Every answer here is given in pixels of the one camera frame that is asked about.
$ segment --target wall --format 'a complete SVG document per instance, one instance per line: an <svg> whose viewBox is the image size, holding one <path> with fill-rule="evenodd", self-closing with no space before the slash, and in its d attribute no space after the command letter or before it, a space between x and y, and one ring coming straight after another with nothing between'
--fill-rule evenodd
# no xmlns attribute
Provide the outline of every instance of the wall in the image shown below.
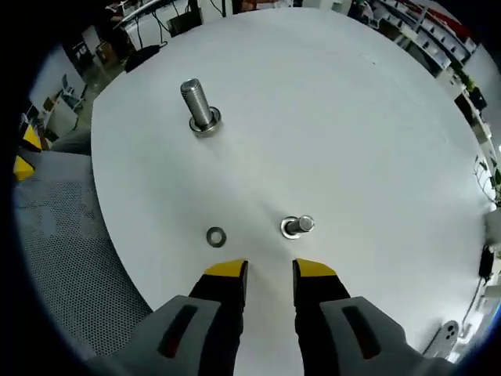
<svg viewBox="0 0 501 376"><path fill-rule="evenodd" d="M40 67L38 76L28 95L30 101L39 111L43 109L43 104L47 97L54 96L63 87L63 75L67 75L68 84L75 89L75 95L80 96L85 88L85 83L81 79L77 70L70 62L67 54L61 45L57 46Z"/></svg>
<svg viewBox="0 0 501 376"><path fill-rule="evenodd" d="M81 36L83 37L88 50L92 55L95 55L97 46L101 43L96 33L96 28L94 26L88 27L83 33L81 33Z"/></svg>
<svg viewBox="0 0 501 376"><path fill-rule="evenodd" d="M342 14L348 14L351 7L351 0L344 0L342 4L336 4L336 9ZM318 8L322 10L333 10L333 0L303 0L303 8Z"/></svg>
<svg viewBox="0 0 501 376"><path fill-rule="evenodd" d="M485 97L487 107L482 111L482 115L491 125L492 143L499 156L499 146L501 145L501 74L494 59L483 45L479 45L467 61L464 71Z"/></svg>
<svg viewBox="0 0 501 376"><path fill-rule="evenodd" d="M222 9L222 0L213 0L213 3ZM233 4L231 0L225 0L226 4L226 16L231 16L233 14ZM202 13L203 24L208 24L209 22L220 20L222 18L221 13L212 6L210 1L198 0L198 5Z"/></svg>

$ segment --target white table surface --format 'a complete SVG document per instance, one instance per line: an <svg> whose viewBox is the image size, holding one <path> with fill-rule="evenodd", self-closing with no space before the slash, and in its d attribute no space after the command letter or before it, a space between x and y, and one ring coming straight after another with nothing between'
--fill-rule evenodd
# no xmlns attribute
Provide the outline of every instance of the white table surface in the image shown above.
<svg viewBox="0 0 501 376"><path fill-rule="evenodd" d="M189 129L190 78L222 112L213 138ZM249 259L238 375L303 374L296 257L333 267L419 350L474 294L477 140L419 63L335 12L245 13L174 38L97 98L92 153L107 229L152 309ZM316 228L286 240L280 220L302 214ZM206 243L212 226L224 247Z"/></svg>

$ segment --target chair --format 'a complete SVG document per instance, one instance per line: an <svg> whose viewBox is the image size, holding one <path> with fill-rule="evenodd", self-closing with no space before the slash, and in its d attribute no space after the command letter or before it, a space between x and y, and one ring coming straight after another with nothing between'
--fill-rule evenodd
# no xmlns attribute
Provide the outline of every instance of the chair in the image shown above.
<svg viewBox="0 0 501 376"><path fill-rule="evenodd" d="M91 158L24 156L35 172L15 187L16 222L41 300L84 359L115 353L151 309L106 231Z"/></svg>
<svg viewBox="0 0 501 376"><path fill-rule="evenodd" d="M68 84L68 77L64 75L62 96L63 100L67 103L68 106L71 107L72 110L79 107L84 101L83 98L78 98L77 96L75 96L74 91L75 89Z"/></svg>

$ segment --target metal washer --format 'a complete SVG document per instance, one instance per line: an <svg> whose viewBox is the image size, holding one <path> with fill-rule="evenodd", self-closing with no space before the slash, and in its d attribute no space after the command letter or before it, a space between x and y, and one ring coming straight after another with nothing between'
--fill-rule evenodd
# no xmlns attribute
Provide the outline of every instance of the metal washer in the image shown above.
<svg viewBox="0 0 501 376"><path fill-rule="evenodd" d="M211 113L212 121L204 130L198 128L193 116L189 119L189 127L195 133L196 137L210 137L221 128L221 112L216 107L211 107Z"/></svg>
<svg viewBox="0 0 501 376"><path fill-rule="evenodd" d="M215 242L212 240L213 233L218 233L219 235L221 235L221 240L219 242ZM207 231L207 235L206 235L205 239L207 240L207 242L209 243L209 245L211 247L220 248L223 245L225 245L225 243L226 243L226 233L221 227L211 227Z"/></svg>
<svg viewBox="0 0 501 376"><path fill-rule="evenodd" d="M291 240L299 239L302 235L302 233L295 233L294 235L291 235L285 229L285 226L287 226L289 223L295 221L296 219L297 219L297 217L286 217L280 223L280 231L282 231L282 235L284 235L287 239L291 239Z"/></svg>

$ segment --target metal bolt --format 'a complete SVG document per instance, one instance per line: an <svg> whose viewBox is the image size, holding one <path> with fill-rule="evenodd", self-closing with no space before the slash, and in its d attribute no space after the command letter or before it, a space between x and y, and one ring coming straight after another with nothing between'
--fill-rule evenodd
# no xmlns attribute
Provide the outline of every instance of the metal bolt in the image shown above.
<svg viewBox="0 0 501 376"><path fill-rule="evenodd" d="M298 239L303 233L308 233L315 227L315 221L309 215L287 217L280 223L282 235L287 239Z"/></svg>
<svg viewBox="0 0 501 376"><path fill-rule="evenodd" d="M183 82L180 89L192 114L189 127L197 136L210 136L219 126L221 113L217 108L209 106L202 85L196 78Z"/></svg>

